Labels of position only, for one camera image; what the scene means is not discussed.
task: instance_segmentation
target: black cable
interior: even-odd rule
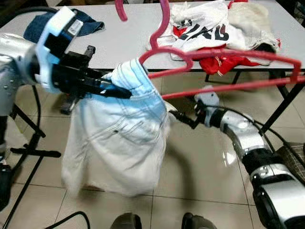
[[[7,16],[4,21],[1,22],[0,28],[9,23],[11,20],[13,20],[18,15],[24,14],[24,13],[30,13],[30,12],[51,12],[51,13],[57,13],[57,10],[51,7],[46,6],[35,6],[35,7],[28,7],[24,9],[17,10],[13,12],[11,15]]]
[[[255,120],[256,123],[258,123],[259,125],[263,126],[264,124],[262,124],[261,122],[258,122]],[[289,151],[294,155],[294,157],[300,162],[300,164],[305,168],[305,163],[304,161],[301,159],[301,157],[296,153],[296,151],[289,145],[289,143],[275,130],[269,128],[268,129],[271,133],[273,133],[275,136],[277,136],[282,143],[284,144],[285,147],[287,147],[289,149]]]
[[[48,226],[45,229],[53,229],[53,228],[59,226],[60,224],[63,224],[64,222],[68,221],[69,219],[73,218],[76,215],[82,215],[85,218],[85,220],[86,220],[87,228],[90,229],[89,219],[88,219],[87,215],[83,211],[74,212],[73,214],[67,216],[66,218],[62,219],[61,221],[58,221],[57,223],[52,224],[51,226]]]
[[[258,130],[259,134],[261,136],[263,136],[265,139],[266,139],[266,142],[268,143],[268,145],[270,146],[270,149],[272,151],[272,153],[275,154],[275,148],[273,147],[273,145],[271,144],[269,138],[266,136],[266,134],[261,130],[261,128],[255,123],[255,121],[253,121],[251,118],[247,117],[246,115],[244,115],[243,113],[237,111],[237,110],[234,110],[232,108],[228,108],[228,107],[225,107],[225,106],[214,106],[214,105],[204,105],[206,107],[214,107],[214,108],[218,108],[218,109],[224,109],[224,110],[228,110],[228,111],[232,111],[234,113],[237,113],[239,115],[241,115],[242,117],[244,117],[245,119],[247,119],[250,123],[252,123],[256,129]]]
[[[39,100],[39,95],[37,92],[36,87],[33,85],[32,86],[33,92],[34,92],[34,96],[35,96],[35,100],[36,100],[36,104],[37,104],[37,110],[38,110],[38,117],[37,117],[37,127],[40,128],[40,121],[41,121],[41,104],[40,104],[40,100]]]

